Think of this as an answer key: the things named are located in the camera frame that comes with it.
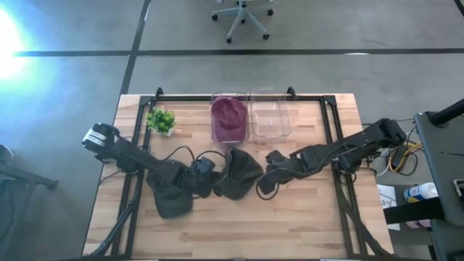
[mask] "gray floor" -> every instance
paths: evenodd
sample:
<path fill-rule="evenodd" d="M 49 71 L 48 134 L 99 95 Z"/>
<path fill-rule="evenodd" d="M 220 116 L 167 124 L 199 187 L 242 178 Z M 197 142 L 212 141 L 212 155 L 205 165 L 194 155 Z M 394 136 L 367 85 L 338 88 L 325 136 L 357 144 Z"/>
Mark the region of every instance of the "gray floor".
<path fill-rule="evenodd" d="M 214 0 L 153 0 L 141 49 L 351 49 L 464 47 L 464 18 L 452 0 L 280 0 L 275 15 L 257 14 L 271 38 L 240 25 L 225 43 L 232 17 L 210 11 Z M 0 8 L 16 22 L 25 51 L 130 50 L 142 0 L 13 1 Z M 127 57 L 16 58 L 23 68 L 0 78 L 0 144 L 26 170 L 59 179 L 38 188 L 11 260 L 78 257 L 102 165 L 80 140 L 95 122 L 112 122 Z M 293 86 L 298 92 L 355 93 L 362 121 L 411 118 L 464 96 L 464 54 L 139 57 L 130 94 L 248 91 Z M 412 123 L 401 123 L 409 131 Z M 425 159 L 410 178 L 387 173 L 379 183 L 431 180 Z M 424 249 L 392 238 L 395 251 Z"/>

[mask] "potted plant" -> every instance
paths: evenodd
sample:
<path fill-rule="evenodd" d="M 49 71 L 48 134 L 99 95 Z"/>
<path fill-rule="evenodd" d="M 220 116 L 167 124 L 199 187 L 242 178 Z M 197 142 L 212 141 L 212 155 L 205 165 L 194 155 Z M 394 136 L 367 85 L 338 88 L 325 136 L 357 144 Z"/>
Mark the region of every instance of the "potted plant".
<path fill-rule="evenodd" d="M 157 109 L 147 115 L 147 123 L 150 129 L 155 129 L 157 133 L 171 137 L 174 131 L 175 117 L 174 112 Z"/>

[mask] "bright light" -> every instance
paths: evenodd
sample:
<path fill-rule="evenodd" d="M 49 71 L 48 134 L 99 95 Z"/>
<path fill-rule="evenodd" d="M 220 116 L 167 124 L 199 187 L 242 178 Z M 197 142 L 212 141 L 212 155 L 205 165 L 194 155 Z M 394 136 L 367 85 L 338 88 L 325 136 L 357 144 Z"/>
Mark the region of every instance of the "bright light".
<path fill-rule="evenodd" d="M 0 6 L 0 79 L 11 78 L 21 71 L 25 58 L 13 57 L 22 50 L 15 22 Z"/>

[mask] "wooden table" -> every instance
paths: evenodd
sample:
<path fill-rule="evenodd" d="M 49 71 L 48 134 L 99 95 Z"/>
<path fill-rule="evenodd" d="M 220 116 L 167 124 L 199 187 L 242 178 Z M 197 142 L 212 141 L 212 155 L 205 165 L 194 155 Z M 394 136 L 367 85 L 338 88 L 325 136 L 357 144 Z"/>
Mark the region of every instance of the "wooden table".
<path fill-rule="evenodd" d="M 121 96 L 117 109 L 114 126 L 120 129 L 121 136 L 128 139 L 133 135 L 139 97 Z M 336 100 L 344 135 L 361 131 L 354 95 L 336 94 Z M 288 156 L 304 146 L 326 144 L 319 103 L 291 101 L 287 105 L 293 128 L 290 136 L 280 141 L 262 141 L 251 135 L 241 147 L 263 167 L 266 166 L 265 156 L 274 149 Z M 190 146 L 195 155 L 207 149 L 218 149 L 211 140 L 208 102 L 158 101 L 156 106 L 174 111 L 177 125 L 171 138 L 152 133 L 150 147 L 155 157 L 163 158 L 180 145 Z M 330 120 L 333 138 L 336 139 L 333 119 Z M 144 118 L 139 144 L 144 137 L 145 122 Z M 214 154 L 207 156 L 219 166 L 223 162 Z M 173 159 L 186 164 L 191 161 L 189 153 L 184 150 L 176 153 Z M 105 165 L 102 177 L 114 171 L 115 165 Z M 123 175 L 116 175 L 100 185 L 84 253 L 95 250 L 115 224 L 123 180 Z M 372 172 L 358 172 L 355 189 L 363 222 L 382 247 L 392 253 Z M 353 225 L 350 227 L 356 249 L 355 230 Z M 122 246 L 125 246 L 126 233 L 127 229 L 123 231 Z M 259 199 L 254 189 L 241 201 L 212 194 L 207 199 L 196 199 L 189 215 L 174 220 L 163 220 L 158 215 L 152 190 L 144 182 L 133 258 L 320 257 L 346 257 L 330 167 L 317 175 L 281 186 L 273 200 Z"/>

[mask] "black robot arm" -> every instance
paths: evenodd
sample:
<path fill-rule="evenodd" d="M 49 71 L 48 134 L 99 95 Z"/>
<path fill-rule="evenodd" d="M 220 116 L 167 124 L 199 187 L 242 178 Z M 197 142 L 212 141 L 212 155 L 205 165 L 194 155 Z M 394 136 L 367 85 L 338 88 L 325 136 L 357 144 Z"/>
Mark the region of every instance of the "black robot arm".
<path fill-rule="evenodd" d="M 340 169 L 352 173 L 363 158 L 380 148 L 394 148 L 403 144 L 406 134 L 395 120 L 381 119 L 365 130 L 327 145 L 307 146 L 284 157 L 273 151 L 266 157 L 269 165 L 266 174 L 258 181 L 264 194 L 275 190 L 276 184 L 284 184 L 294 178 L 306 178 L 319 173 L 323 167 L 337 159 Z"/>

